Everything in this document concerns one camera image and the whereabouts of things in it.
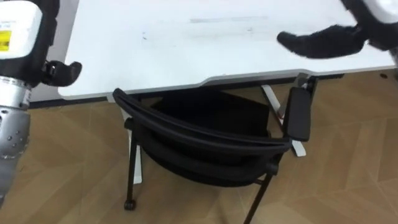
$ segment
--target white wall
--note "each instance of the white wall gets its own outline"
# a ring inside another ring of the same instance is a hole
[[[60,0],[61,9],[58,15],[58,27],[55,35],[54,45],[50,48],[48,60],[64,61],[70,34],[72,32],[73,21],[75,20],[77,5],[79,0]],[[60,99],[57,88],[40,84],[33,90],[32,101]]]

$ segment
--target chair armrest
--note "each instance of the chair armrest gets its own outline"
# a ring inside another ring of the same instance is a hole
[[[308,141],[311,130],[311,94],[299,87],[290,89],[282,130],[284,135],[298,141]]]

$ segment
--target white robot casing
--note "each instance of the white robot casing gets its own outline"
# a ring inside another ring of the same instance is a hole
[[[398,0],[363,0],[373,16],[384,24],[398,22]]]
[[[42,20],[29,1],[0,2],[0,59],[21,58],[32,51]]]

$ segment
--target metal cylinder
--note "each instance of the metal cylinder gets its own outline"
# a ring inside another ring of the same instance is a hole
[[[0,77],[0,208],[14,180],[18,160],[29,143],[29,104],[28,85]]]

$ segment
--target chair leg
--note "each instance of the chair leg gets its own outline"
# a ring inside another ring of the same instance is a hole
[[[244,221],[244,224],[250,224],[251,220],[253,219],[253,216],[261,202],[262,197],[264,196],[264,194],[268,188],[269,183],[271,182],[272,177],[273,177],[273,175],[267,174],[266,178],[262,181],[260,190],[258,191],[253,204],[251,205],[250,211]]]
[[[134,173],[136,168],[137,140],[131,136],[130,144],[130,160],[129,160],[129,177],[127,181],[127,199],[124,203],[124,209],[133,211],[136,208],[136,201],[132,198],[134,186]]]

